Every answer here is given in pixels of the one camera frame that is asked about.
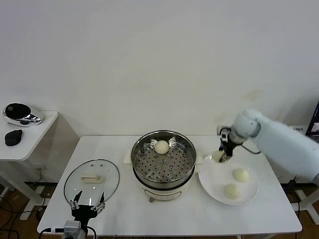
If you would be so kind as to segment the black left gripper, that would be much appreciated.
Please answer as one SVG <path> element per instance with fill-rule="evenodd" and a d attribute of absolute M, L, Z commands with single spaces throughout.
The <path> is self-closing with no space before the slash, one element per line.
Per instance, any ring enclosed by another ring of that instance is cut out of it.
<path fill-rule="evenodd" d="M 75 221 L 79 221 L 81 224 L 88 224 L 91 219 L 96 218 L 97 215 L 105 209 L 105 197 L 104 193 L 102 193 L 99 203 L 95 206 L 79 205 L 78 202 L 81 194 L 82 191 L 76 194 L 74 199 L 69 202 L 71 215 Z"/>

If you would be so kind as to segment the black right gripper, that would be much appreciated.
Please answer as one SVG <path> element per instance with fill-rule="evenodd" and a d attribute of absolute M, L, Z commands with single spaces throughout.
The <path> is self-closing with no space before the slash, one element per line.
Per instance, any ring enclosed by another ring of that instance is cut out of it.
<path fill-rule="evenodd" d="M 219 147 L 219 151 L 221 152 L 225 152 L 222 154 L 221 158 L 220 158 L 220 162 L 221 163 L 225 163 L 227 161 L 229 161 L 232 156 L 233 156 L 233 150 L 236 148 L 236 144 L 228 141 L 228 142 L 221 142 L 221 145 Z"/>

